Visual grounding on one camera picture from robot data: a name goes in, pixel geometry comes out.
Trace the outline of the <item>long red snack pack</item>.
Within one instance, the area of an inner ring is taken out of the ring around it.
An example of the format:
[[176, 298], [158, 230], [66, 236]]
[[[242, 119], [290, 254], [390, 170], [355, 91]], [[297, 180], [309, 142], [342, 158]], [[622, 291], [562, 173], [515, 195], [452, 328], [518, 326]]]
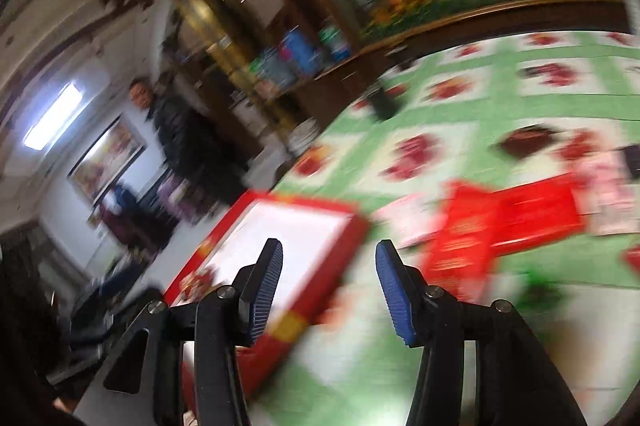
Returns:
[[461, 180], [450, 184], [442, 203], [444, 224], [426, 246], [420, 271], [462, 302], [479, 302], [494, 261], [491, 250], [497, 220], [493, 193]]

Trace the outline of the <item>small pink wrapper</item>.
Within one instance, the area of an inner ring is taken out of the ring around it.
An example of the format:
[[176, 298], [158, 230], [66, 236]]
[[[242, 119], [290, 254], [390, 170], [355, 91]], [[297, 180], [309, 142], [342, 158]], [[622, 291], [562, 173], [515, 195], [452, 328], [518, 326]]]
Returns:
[[372, 214], [377, 224], [388, 230], [388, 238], [398, 250], [429, 241], [444, 224], [440, 210], [421, 194], [406, 195]]

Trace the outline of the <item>dark brown snack packet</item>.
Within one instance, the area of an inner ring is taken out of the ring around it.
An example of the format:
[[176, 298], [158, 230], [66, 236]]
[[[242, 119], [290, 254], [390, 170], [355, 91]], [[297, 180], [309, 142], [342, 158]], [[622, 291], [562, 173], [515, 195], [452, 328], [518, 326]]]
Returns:
[[511, 131], [497, 143], [497, 148], [514, 160], [524, 160], [552, 146], [558, 133], [559, 131], [549, 126], [528, 125]]

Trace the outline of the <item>pink snack packet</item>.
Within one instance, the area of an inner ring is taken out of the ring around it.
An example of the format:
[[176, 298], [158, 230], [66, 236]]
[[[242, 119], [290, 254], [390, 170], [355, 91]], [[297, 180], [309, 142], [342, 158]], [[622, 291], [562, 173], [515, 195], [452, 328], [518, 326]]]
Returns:
[[589, 232], [597, 236], [638, 233], [636, 189], [623, 153], [611, 150], [591, 155], [580, 163], [579, 173]]

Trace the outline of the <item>red shallow gift box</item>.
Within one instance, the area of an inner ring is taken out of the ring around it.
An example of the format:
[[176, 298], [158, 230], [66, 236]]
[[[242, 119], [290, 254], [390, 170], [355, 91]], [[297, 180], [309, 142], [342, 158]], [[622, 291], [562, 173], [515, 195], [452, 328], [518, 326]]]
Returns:
[[248, 191], [170, 282], [165, 302], [186, 301], [181, 284], [192, 274], [208, 271], [213, 285], [228, 285], [265, 247], [274, 249], [278, 282], [268, 322], [253, 345], [238, 353], [244, 392], [254, 396], [328, 308], [368, 230], [366, 216], [353, 204]]

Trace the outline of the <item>man in black jacket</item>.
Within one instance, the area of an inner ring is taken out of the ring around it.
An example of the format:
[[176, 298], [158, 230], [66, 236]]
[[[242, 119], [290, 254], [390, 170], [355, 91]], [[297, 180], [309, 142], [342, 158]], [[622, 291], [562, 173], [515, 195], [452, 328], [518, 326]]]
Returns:
[[151, 121], [168, 167], [180, 178], [232, 206], [246, 191], [248, 159], [216, 123], [174, 92], [157, 92], [138, 76], [129, 85], [132, 103]]

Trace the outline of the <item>black cup on table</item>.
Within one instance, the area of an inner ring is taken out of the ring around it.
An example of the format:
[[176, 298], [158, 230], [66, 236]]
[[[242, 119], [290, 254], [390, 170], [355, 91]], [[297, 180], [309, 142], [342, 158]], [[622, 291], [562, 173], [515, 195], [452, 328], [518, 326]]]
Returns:
[[405, 93], [401, 85], [385, 88], [380, 84], [372, 85], [366, 92], [366, 100], [377, 120], [390, 120], [399, 110], [399, 98]]

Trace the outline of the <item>green fruit pattern tablecloth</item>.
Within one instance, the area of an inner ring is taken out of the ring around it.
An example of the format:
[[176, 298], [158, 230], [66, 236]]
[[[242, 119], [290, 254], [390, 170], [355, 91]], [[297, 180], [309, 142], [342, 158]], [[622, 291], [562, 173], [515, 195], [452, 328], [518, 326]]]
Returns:
[[590, 425], [639, 378], [639, 41], [541, 32], [472, 42], [382, 81], [378, 120], [357, 101], [277, 185], [352, 204], [371, 230], [319, 321], [250, 393], [255, 425], [402, 425], [422, 352], [396, 334], [375, 249], [464, 302], [507, 299]]

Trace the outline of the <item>ceiling light panel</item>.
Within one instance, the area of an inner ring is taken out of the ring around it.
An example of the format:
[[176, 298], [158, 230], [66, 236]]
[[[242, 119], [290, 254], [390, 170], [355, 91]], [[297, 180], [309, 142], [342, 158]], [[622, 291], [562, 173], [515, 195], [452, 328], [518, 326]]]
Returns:
[[78, 113], [84, 95], [71, 82], [58, 94], [58, 97], [34, 123], [23, 139], [26, 148], [42, 151], [65, 131]]

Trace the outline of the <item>blue thermos jug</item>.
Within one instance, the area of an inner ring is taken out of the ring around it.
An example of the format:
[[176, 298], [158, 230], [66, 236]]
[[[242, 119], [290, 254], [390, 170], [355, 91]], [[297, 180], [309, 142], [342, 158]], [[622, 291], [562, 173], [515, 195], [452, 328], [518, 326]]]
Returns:
[[281, 42], [281, 53], [292, 62], [296, 71], [306, 77], [314, 77], [319, 73], [319, 62], [316, 50], [308, 42], [298, 26], [288, 30]]

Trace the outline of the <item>golden pillar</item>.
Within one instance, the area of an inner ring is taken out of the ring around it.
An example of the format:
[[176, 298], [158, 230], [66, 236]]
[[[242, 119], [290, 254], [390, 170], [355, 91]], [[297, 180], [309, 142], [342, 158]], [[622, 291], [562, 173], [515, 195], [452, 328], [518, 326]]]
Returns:
[[295, 120], [287, 110], [262, 96], [256, 89], [258, 79], [250, 70], [250, 64], [268, 42], [254, 16], [240, 0], [174, 0], [174, 3], [232, 84], [256, 105], [272, 131], [286, 140], [295, 128]]

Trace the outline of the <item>framed wall painting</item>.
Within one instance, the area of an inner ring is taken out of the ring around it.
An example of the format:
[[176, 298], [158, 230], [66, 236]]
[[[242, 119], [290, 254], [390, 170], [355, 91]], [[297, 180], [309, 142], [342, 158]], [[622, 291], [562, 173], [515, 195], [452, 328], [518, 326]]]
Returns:
[[67, 179], [92, 206], [145, 151], [146, 143], [125, 115], [116, 117], [74, 164]]

